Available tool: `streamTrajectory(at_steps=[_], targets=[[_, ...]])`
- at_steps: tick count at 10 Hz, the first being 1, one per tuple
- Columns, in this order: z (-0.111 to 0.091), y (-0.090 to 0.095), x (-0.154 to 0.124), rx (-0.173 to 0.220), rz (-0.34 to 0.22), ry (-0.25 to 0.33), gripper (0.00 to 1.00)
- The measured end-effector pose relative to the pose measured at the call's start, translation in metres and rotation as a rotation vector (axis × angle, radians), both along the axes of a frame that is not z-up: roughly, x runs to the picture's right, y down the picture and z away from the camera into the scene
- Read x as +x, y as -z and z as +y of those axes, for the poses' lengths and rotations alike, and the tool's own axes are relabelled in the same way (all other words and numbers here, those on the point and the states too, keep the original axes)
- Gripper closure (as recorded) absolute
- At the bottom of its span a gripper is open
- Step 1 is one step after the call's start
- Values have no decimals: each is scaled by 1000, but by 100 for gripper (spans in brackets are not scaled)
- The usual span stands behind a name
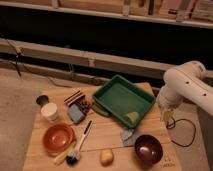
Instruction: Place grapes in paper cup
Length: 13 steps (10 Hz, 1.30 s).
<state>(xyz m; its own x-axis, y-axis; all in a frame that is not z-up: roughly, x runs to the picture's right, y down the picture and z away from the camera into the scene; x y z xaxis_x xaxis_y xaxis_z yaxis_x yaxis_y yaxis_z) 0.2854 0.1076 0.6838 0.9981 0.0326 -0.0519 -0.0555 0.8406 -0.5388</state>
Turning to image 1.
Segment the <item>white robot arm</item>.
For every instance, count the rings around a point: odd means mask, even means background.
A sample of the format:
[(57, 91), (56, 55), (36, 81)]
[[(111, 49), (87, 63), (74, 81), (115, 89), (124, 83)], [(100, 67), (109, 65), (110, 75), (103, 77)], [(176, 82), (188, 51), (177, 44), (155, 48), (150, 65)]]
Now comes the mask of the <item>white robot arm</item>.
[(206, 68), (199, 61), (189, 61), (168, 69), (163, 76), (156, 102), (161, 111), (161, 120), (167, 123), (174, 110), (186, 98), (213, 116), (213, 87), (203, 81)]

